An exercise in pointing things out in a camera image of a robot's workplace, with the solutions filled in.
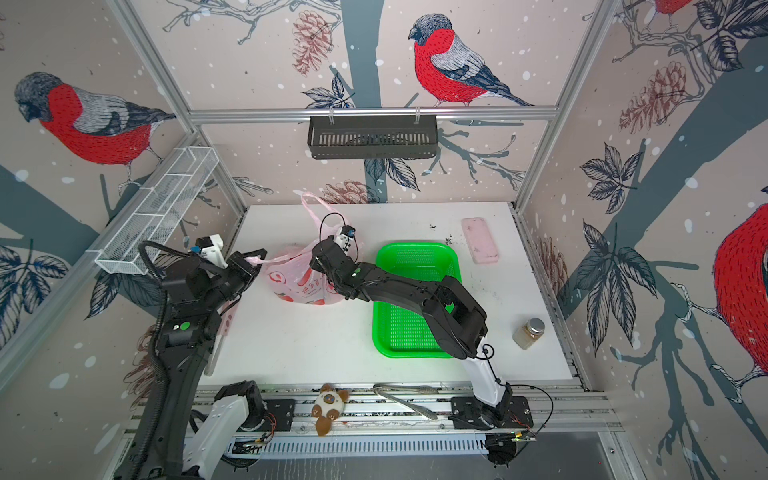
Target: pink plastic bag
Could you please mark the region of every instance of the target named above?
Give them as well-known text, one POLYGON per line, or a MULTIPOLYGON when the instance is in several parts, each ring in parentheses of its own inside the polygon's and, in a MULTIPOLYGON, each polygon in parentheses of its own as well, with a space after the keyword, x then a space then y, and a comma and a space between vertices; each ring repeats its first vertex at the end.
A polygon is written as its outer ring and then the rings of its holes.
MULTIPOLYGON (((301 204, 312 217, 316 228, 319 230, 321 218, 318 218, 309 205, 306 198, 311 197, 317 200, 327 209, 327 213, 338 213, 331 208, 322 198, 313 193, 304 192, 301 196, 301 204)), ((342 218, 339 215, 328 217, 323 225, 323 236, 335 234, 343 225, 342 218)), ((281 252, 282 254, 271 260, 261 260, 258 257, 248 257, 248 262, 257 265, 266 263, 265 271, 262 272, 267 279, 270 289, 287 302, 308 303, 311 305, 330 305, 344 299, 328 284, 328 279, 320 272, 312 270, 310 259, 312 258, 312 249, 317 245, 317 237, 304 248, 289 247, 281 252)))

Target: pink eraser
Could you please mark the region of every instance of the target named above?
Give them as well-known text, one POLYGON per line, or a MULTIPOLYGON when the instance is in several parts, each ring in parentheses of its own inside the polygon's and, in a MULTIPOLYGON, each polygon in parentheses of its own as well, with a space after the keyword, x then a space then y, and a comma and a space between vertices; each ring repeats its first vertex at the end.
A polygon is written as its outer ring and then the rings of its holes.
POLYGON ((462 230, 464 238, 467 239, 467 247, 475 263, 496 263, 498 262, 498 250, 496 243, 491 237, 491 231, 484 218, 465 218, 462 220, 462 230))

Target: green tray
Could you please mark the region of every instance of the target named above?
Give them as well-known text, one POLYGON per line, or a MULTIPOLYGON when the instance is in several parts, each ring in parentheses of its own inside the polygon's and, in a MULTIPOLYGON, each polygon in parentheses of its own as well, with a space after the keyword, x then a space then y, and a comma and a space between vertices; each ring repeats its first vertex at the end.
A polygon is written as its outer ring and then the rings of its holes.
MULTIPOLYGON (((449 275, 462 281, 456 252, 442 243, 391 243, 379 250, 376 265, 415 280, 440 281, 449 275)), ((373 304, 373 344, 393 359, 451 358, 438 346, 424 317, 389 303, 373 304)))

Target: white tabletop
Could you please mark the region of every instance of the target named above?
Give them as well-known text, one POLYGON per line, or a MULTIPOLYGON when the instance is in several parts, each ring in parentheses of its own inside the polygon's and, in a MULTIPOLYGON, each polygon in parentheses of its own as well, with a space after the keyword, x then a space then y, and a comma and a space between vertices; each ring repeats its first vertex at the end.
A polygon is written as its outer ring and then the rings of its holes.
MULTIPOLYGON (((492 365, 503 380, 562 380, 571 373, 531 271, 508 205, 494 203, 335 205, 356 228, 361 261, 374 263, 388 243, 450 240, 458 255, 462 283, 488 314, 492 365), (483 217, 499 261, 477 265, 466 245, 461 220, 483 217), (544 320, 546 330, 528 350, 512 333, 528 319, 544 320)), ((319 205, 313 209, 320 214, 319 205)), ((317 230, 301 205, 252 206, 235 240, 241 252, 266 248, 274 257, 291 243, 307 245, 317 230)), ((454 359, 390 359, 371 338, 373 304, 348 300, 329 306, 280 300, 260 276, 243 299, 220 345, 211 376, 201 386, 246 379, 264 385, 374 382, 465 382, 454 359)))

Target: silver lid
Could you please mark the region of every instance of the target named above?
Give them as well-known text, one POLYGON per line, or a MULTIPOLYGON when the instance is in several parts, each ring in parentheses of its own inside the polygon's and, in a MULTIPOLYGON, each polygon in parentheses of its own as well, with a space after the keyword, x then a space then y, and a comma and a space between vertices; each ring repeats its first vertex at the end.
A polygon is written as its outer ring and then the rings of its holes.
POLYGON ((541 335, 544 333, 544 322, 540 318, 534 317, 530 319, 525 325, 534 335, 541 335))

